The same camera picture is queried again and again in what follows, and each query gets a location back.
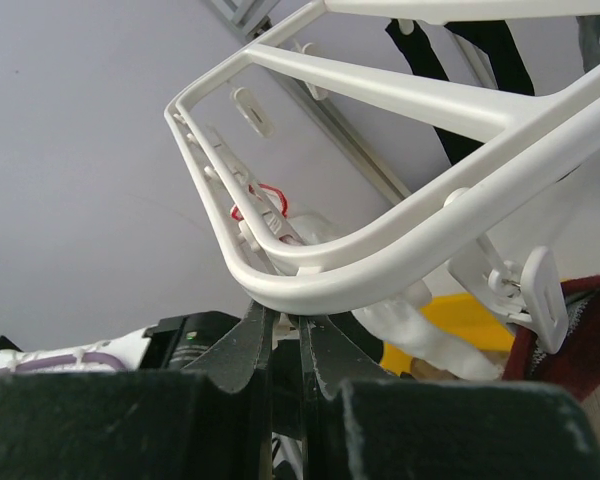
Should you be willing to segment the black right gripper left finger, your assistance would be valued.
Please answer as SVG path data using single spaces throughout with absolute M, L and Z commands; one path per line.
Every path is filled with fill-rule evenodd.
M 0 479 L 268 479 L 273 314 L 182 370 L 0 378 Z

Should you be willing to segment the beige sock maroon cuff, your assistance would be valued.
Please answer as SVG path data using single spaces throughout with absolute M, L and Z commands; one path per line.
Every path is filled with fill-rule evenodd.
M 562 283 L 568 328 L 562 346 L 548 354 L 537 335 L 520 327 L 503 378 L 558 385 L 579 401 L 600 386 L 600 275 Z

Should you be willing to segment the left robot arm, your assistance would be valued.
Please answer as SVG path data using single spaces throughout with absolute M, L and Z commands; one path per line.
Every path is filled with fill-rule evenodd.
M 20 350 L 0 336 L 0 376 L 34 373 L 116 373 L 181 370 L 239 323 L 210 311 L 170 317 L 118 338 L 56 350 Z

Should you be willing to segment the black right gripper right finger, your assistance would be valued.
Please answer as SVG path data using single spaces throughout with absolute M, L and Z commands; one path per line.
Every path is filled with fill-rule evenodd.
M 328 317 L 298 327 L 306 478 L 600 479 L 599 443 L 564 390 L 402 379 Z

